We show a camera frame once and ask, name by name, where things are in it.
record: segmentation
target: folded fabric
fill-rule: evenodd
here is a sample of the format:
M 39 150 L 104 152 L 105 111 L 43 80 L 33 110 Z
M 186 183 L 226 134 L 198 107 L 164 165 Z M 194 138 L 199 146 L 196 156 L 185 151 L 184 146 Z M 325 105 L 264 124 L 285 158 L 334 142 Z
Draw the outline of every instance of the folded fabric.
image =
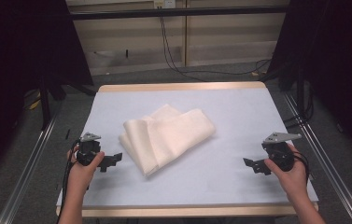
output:
M 215 132 L 200 109 L 181 113 L 164 105 L 150 116 L 127 120 L 120 143 L 143 175 L 151 175 Z

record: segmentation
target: finger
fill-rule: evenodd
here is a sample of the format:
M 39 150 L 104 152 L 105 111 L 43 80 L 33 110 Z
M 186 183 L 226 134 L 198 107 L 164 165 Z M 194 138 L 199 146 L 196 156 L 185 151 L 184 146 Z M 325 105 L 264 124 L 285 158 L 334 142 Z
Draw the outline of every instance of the finger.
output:
M 283 174 L 283 171 L 275 164 L 274 161 L 270 159 L 265 159 L 263 162 L 265 162 L 266 166 L 271 170 L 277 177 L 279 177 L 281 174 Z
M 70 153 L 72 153 L 71 156 L 71 162 L 75 162 L 77 160 L 75 152 L 77 152 L 79 150 L 79 146 L 74 147 L 74 149 L 71 152 L 71 149 L 67 151 L 67 159 L 70 159 Z
M 103 151 L 97 153 L 89 166 L 92 167 L 93 169 L 96 169 L 96 167 L 100 164 L 100 162 L 103 160 L 103 158 L 104 158 Z
M 289 143 L 287 143 L 287 145 L 289 145 L 289 148 L 291 149 L 291 151 L 299 153 L 298 149 L 294 145 Z

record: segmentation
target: hand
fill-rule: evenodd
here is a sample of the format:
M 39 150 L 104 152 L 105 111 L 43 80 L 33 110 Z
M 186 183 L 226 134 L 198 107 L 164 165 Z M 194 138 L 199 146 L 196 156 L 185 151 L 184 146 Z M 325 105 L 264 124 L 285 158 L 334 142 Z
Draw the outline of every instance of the hand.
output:
M 77 191 L 84 194 L 87 187 L 92 181 L 94 171 L 96 170 L 100 162 L 103 160 L 104 155 L 105 155 L 104 152 L 97 153 L 97 155 L 94 157 L 91 164 L 89 164 L 88 166 L 84 166 L 76 162 L 77 158 L 73 153 L 71 162 L 75 164 L 71 168 L 70 175 L 68 176 L 67 191 L 69 192 L 69 190 L 72 190 L 72 191 Z
M 289 144 L 293 152 L 298 150 Z M 287 193 L 289 200 L 293 203 L 294 200 L 301 197 L 307 197 L 306 189 L 306 173 L 304 165 L 301 161 L 295 160 L 293 168 L 288 172 L 283 172 L 272 160 L 266 159 L 266 166 L 277 176 L 280 185 Z
M 59 223 L 61 224 L 82 224 L 82 203 L 86 189 L 92 181 L 94 171 L 103 160 L 104 152 L 99 152 L 94 157 L 91 164 L 84 166 L 77 161 L 75 152 L 78 147 L 74 148 L 71 162 L 75 163 L 71 168 L 68 176 L 67 195 L 65 196 L 64 208 Z M 70 156 L 70 151 L 67 153 L 67 159 Z

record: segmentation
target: metal bracket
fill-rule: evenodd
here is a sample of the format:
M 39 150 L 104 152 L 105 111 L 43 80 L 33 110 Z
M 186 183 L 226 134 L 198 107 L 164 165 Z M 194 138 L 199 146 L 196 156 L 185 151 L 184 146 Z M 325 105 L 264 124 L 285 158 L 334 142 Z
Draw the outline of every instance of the metal bracket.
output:
M 96 135 L 94 133 L 85 133 L 80 138 L 80 142 L 89 142 L 89 141 L 97 140 L 97 139 L 100 139 L 100 138 L 101 138 L 100 135 Z
M 264 144 L 274 144 L 302 138 L 300 133 L 272 133 L 265 140 Z

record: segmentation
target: black cable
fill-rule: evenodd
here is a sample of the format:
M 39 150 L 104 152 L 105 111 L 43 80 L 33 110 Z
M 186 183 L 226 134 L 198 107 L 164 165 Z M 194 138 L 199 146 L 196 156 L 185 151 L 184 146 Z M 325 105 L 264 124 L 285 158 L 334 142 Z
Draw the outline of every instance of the black cable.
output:
M 313 102 L 313 96 L 314 96 L 313 88 L 312 88 L 311 85 L 309 85 L 309 98 L 308 98 L 306 109 L 304 110 L 304 114 L 306 116 L 302 117 L 300 114 L 297 114 L 297 115 L 295 115 L 295 116 L 293 116 L 293 117 L 291 117 L 289 119 L 283 119 L 284 123 L 293 121 L 295 119 L 301 119 L 301 121 L 287 126 L 286 127 L 287 129 L 299 126 L 301 124 L 305 124 L 307 121 L 309 121 L 313 117 L 313 114 L 314 114 L 314 111 L 315 111 L 315 106 L 314 106 L 314 102 Z
M 306 184 L 307 184 L 307 181 L 309 180 L 309 175 L 310 175 L 310 172 L 309 172 L 309 162 L 307 159 L 302 159 L 301 157 L 298 157 L 298 156 L 295 156 L 294 155 L 294 158 L 297 159 L 298 161 L 301 161 L 304 165 L 304 172 L 306 174 Z
M 71 168 L 74 165 L 74 162 L 71 162 L 71 159 L 73 157 L 74 153 L 74 148 L 79 144 L 79 139 L 74 141 L 73 145 L 70 148 L 70 154 L 68 155 L 67 159 L 67 164 L 65 165 L 65 171 L 64 171 L 64 176 L 63 176 L 63 194 L 62 194 L 62 205 L 60 206 L 60 212 L 59 215 L 57 216 L 57 221 L 56 223 L 59 223 L 60 217 L 62 216 L 62 211 L 65 203 L 65 196 L 67 194 L 67 185 L 68 185 L 68 176 L 70 176 L 70 171 Z
M 190 77 L 185 75 L 183 72 L 179 71 L 178 68 L 176 67 L 174 60 L 173 60 L 173 56 L 172 53 L 170 52 L 170 48 L 169 48 L 169 42 L 167 41 L 167 35 L 166 35 L 166 28 L 164 26 L 164 20 L 163 17 L 160 17 L 161 19 L 161 26 L 162 26 L 162 40 L 163 40 L 163 52 L 164 52 L 164 59 L 166 60 L 167 65 L 175 72 L 179 73 L 181 76 L 183 77 L 188 77 L 188 78 L 192 78 L 198 81 L 202 81 L 202 82 L 206 82 L 205 80 L 199 79 L 197 77 Z M 173 67 L 169 64 L 169 61 L 167 60 L 167 54 L 166 54 L 166 46 L 167 46 L 167 51 L 169 52 L 169 56 L 170 59 L 172 61 Z
M 185 74 L 187 73 L 212 73 L 212 74 L 224 74 L 224 75 L 233 75 L 233 76 L 240 76 L 240 75 L 246 75 L 246 74 L 250 74 L 250 73 L 253 73 L 253 72 L 256 72 L 256 71 L 259 71 L 259 69 L 261 69 L 264 65 L 266 65 L 268 62 L 271 61 L 271 59 L 265 59 L 265 60 L 259 60 L 256 62 L 256 67 L 254 70 L 251 70 L 251 71 L 247 71 L 247 72 L 242 72 L 242 73 L 227 73 L 227 72 L 219 72 L 219 71 L 205 71 L 205 70 L 196 70 L 196 71 L 180 71 L 175 63 L 174 63 L 174 60 L 173 60 L 173 57 L 172 57 L 172 54 L 170 52 L 170 48 L 169 48 L 169 43 L 168 43 L 168 40 L 167 40 L 167 34 L 166 34 L 166 28 L 164 26 L 164 20 L 163 20 L 163 17 L 160 17 L 161 19 L 161 26 L 162 26 L 162 40 L 163 40 L 163 51 L 164 51 L 164 59 L 166 60 L 166 63 L 167 65 L 175 72 L 178 72 L 179 74 L 181 74 L 182 76 L 184 77 L 189 77 L 189 78 L 193 78 L 193 79 L 196 79 L 196 80 L 199 80 L 199 81 L 203 81 L 203 82 L 206 82 L 206 80 L 202 80 L 202 79 L 199 79 L 197 77 L 190 77 L 190 76 L 187 76 Z M 169 53 L 169 56 L 170 56 L 170 60 L 172 62 L 172 65 L 173 67 L 170 65 L 170 63 L 168 62 L 167 60 L 167 54 L 166 54 L 166 49 Z M 261 63 L 263 61 L 266 61 L 265 63 L 263 63 L 262 65 L 258 66 L 258 63 Z

